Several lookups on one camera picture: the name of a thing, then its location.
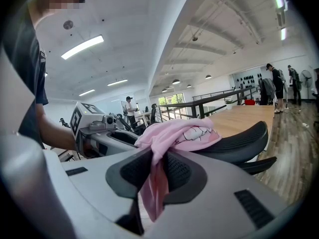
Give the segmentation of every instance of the dark blue t-shirt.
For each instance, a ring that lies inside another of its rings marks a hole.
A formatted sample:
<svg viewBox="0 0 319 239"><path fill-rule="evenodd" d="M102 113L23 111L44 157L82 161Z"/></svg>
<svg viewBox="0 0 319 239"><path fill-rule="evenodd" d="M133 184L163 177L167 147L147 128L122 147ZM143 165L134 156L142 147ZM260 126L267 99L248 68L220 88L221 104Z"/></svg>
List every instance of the dark blue t-shirt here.
<svg viewBox="0 0 319 239"><path fill-rule="evenodd" d="M21 123L19 133L36 140L43 147L35 105L48 103L44 90L46 58L44 51L40 50L27 8L20 10L8 23L3 35L3 46L13 67L35 96Z"/></svg>

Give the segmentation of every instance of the black rubber pad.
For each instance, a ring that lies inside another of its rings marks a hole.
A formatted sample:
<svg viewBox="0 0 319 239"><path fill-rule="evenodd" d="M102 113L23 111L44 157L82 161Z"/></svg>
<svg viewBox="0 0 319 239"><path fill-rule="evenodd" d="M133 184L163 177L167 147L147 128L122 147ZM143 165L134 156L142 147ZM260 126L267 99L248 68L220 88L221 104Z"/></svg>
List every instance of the black rubber pad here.
<svg viewBox="0 0 319 239"><path fill-rule="evenodd" d="M85 167L79 167L79 168L75 168L75 169L71 169L71 170L67 170L65 171L66 174L68 176L72 176L72 175L76 175L76 174L79 174L79 173L83 173L85 171L87 171L88 169L86 169Z"/></svg>
<svg viewBox="0 0 319 239"><path fill-rule="evenodd" d="M234 193L247 215L257 229L274 219L274 216L258 201L258 199L248 190L241 190Z"/></svg>

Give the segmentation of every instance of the person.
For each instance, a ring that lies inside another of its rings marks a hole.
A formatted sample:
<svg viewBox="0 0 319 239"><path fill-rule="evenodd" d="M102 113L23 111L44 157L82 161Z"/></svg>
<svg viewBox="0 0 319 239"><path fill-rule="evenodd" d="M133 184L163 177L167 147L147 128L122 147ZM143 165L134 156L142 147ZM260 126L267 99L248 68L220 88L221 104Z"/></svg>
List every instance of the person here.
<svg viewBox="0 0 319 239"><path fill-rule="evenodd" d="M274 68L271 64L266 65L266 69L272 72L273 82L276 87L277 108L275 113L282 113L284 111L284 84L280 77L280 72Z"/></svg>
<svg viewBox="0 0 319 239"><path fill-rule="evenodd" d="M290 76L289 83L291 83L291 81L293 82L294 104L295 105L297 104L297 95L298 95L298 105L300 107L301 106L301 95L300 95L300 83L298 82L298 79L299 79L298 74L295 71L295 69L291 67L291 65L288 66L288 70L289 70L289 76Z"/></svg>
<svg viewBox="0 0 319 239"><path fill-rule="evenodd" d="M46 55L36 38L35 29L46 17L65 9L68 3L84 0L31 0L23 4L18 12L7 22L4 29L3 47L7 57L35 99L19 128L21 135L61 149L76 150L75 140L70 128L55 125L45 114L43 106L48 104L45 83ZM92 147L84 143L84 151Z"/></svg>
<svg viewBox="0 0 319 239"><path fill-rule="evenodd" d="M137 109L132 107L131 104L131 97L126 97L126 104L125 104L125 108L128 111L128 118L131 124L131 128L135 129L136 128L136 121L135 121L135 116L134 116L134 112L137 111Z"/></svg>

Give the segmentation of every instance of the shorts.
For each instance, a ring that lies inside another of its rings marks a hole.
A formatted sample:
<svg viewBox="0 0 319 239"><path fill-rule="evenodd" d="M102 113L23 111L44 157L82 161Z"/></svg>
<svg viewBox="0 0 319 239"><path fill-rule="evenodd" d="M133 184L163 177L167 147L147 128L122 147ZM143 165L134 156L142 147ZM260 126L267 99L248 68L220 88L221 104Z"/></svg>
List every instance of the shorts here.
<svg viewBox="0 0 319 239"><path fill-rule="evenodd" d="M278 92L276 91L276 97L277 97L277 99L284 98L284 86L282 86L281 90L279 90Z"/></svg>

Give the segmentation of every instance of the person in white shirt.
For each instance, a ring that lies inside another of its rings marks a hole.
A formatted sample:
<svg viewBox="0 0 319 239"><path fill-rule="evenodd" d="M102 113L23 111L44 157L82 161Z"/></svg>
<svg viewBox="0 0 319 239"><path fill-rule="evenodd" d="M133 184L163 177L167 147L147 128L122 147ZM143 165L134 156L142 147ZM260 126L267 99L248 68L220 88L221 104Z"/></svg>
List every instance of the person in white shirt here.
<svg viewBox="0 0 319 239"><path fill-rule="evenodd" d="M128 111L128 118L129 118L129 121L131 124L131 128L135 129L136 128L136 124L135 124L136 121L135 121L134 112L136 112L137 109L132 107L131 99L132 99L131 97L126 97L125 107L126 107L126 110Z"/></svg>

